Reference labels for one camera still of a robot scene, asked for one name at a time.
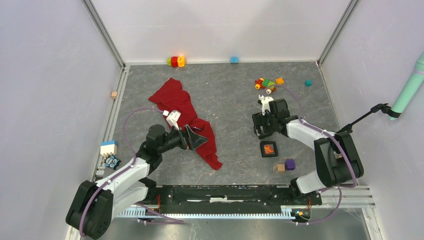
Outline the black square display box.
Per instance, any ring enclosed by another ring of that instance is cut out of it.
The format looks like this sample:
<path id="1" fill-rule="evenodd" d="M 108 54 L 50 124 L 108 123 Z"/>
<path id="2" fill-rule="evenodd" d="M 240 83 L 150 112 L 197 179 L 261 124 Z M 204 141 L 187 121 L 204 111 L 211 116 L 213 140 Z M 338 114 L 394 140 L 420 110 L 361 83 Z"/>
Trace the black square display box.
<path id="1" fill-rule="evenodd" d="M 261 141 L 259 146 L 262 158 L 272 158 L 279 155 L 277 143 L 275 141 Z"/>

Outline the orange flower brooch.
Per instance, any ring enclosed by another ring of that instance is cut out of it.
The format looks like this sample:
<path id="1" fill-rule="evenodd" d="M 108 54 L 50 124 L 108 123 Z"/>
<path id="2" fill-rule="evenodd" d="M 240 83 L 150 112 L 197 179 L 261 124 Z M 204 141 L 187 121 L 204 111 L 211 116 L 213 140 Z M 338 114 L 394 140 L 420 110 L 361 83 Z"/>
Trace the orange flower brooch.
<path id="1" fill-rule="evenodd" d="M 263 146 L 263 151 L 267 156 L 275 154 L 275 148 L 273 144 L 266 144 Z"/>

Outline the red garment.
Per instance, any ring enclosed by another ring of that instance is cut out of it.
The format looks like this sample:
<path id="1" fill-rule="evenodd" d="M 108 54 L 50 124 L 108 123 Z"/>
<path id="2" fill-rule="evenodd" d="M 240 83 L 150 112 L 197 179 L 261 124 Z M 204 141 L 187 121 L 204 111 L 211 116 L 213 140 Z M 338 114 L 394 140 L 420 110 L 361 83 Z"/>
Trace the red garment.
<path id="1" fill-rule="evenodd" d="M 179 80 L 169 78 L 148 100 L 162 111 L 179 111 L 177 124 L 189 125 L 196 133 L 207 138 L 207 142 L 198 147 L 197 154 L 214 170 L 219 170 L 222 163 L 218 160 L 216 139 L 210 122 L 199 118 L 191 102 L 190 94 L 183 90 Z"/>

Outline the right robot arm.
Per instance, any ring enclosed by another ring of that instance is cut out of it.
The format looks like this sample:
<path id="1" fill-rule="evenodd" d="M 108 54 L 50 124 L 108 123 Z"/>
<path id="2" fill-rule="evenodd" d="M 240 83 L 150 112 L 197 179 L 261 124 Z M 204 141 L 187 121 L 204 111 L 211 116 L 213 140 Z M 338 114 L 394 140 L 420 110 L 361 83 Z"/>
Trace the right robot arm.
<path id="1" fill-rule="evenodd" d="M 261 111 L 252 115 L 254 133 L 264 139 L 279 133 L 314 151 L 315 170 L 293 179 L 289 199 L 302 204 L 309 193 L 332 187 L 354 188 L 364 175 L 364 167 L 351 135 L 316 127 L 291 115 L 285 99 L 259 95 Z"/>

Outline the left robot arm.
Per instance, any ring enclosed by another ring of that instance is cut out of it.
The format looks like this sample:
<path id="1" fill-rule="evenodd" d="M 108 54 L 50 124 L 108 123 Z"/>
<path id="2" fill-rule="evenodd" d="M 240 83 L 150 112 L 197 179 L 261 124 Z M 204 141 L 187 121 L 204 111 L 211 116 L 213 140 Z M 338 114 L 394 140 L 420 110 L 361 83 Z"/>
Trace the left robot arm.
<path id="1" fill-rule="evenodd" d="M 174 148 L 195 150 L 207 141 L 188 125 L 172 127 L 169 132 L 161 124 L 152 125 L 130 162 L 107 177 L 79 185 L 65 222 L 82 236 L 99 239 L 125 209 L 141 201 L 151 204 L 156 200 L 155 184 L 147 177 L 161 164 L 163 153 Z"/>

